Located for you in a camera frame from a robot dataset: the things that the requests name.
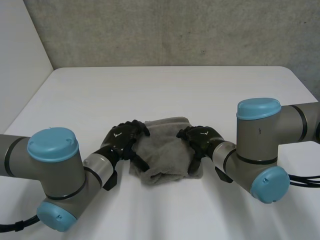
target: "gray cloth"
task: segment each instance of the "gray cloth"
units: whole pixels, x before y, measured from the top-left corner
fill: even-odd
[[[149,165],[142,172],[130,164],[129,173],[148,185],[162,184],[183,178],[201,178],[202,164],[194,175],[188,175],[188,167],[193,159],[194,150],[176,135],[180,129],[191,126],[185,117],[172,117],[156,121],[146,121],[150,136],[142,136],[133,150]]]

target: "light blue cap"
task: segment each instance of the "light blue cap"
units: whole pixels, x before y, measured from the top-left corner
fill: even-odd
[[[257,120],[281,111],[281,104],[274,98],[250,98],[238,103],[236,117],[241,120]]]
[[[77,219],[68,211],[54,205],[50,202],[43,201],[36,210],[36,215],[49,228],[59,232],[66,232]]]
[[[28,141],[27,151],[40,162],[57,163],[68,160],[79,150],[73,131],[64,127],[44,129]]]
[[[265,204],[280,200],[288,191],[290,178],[280,166],[272,166],[260,173],[253,181],[251,195]]]

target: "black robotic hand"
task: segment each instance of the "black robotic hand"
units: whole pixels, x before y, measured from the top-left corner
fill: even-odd
[[[144,133],[150,136],[146,125],[140,121],[133,120],[114,126],[104,138],[101,147],[95,153],[105,156],[113,166],[113,174],[103,186],[110,190],[117,184],[117,172],[115,167],[120,160],[131,160],[131,162],[143,172],[149,169],[149,165],[132,150],[132,146]]]
[[[198,170],[202,158],[209,157],[212,159],[214,146],[224,141],[222,136],[209,126],[188,126],[181,129],[176,137],[188,142],[195,152],[188,167],[189,175]]]

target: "black cable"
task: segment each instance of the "black cable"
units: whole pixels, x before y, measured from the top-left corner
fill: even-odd
[[[296,175],[289,174],[289,177],[300,178],[300,179],[320,179],[320,175],[319,176],[296,176]]]
[[[39,222],[39,218],[37,215],[29,218],[26,221],[17,221],[15,224],[0,224],[0,233],[7,233],[7,232],[19,232],[26,227],[29,227],[33,224]]]
[[[311,180],[311,179],[319,179],[320,176],[296,176],[290,175],[290,184],[293,186],[303,187],[303,188],[320,188],[319,180]]]

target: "white wall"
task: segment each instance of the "white wall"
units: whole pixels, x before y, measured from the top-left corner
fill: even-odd
[[[52,71],[23,0],[0,0],[0,133]]]

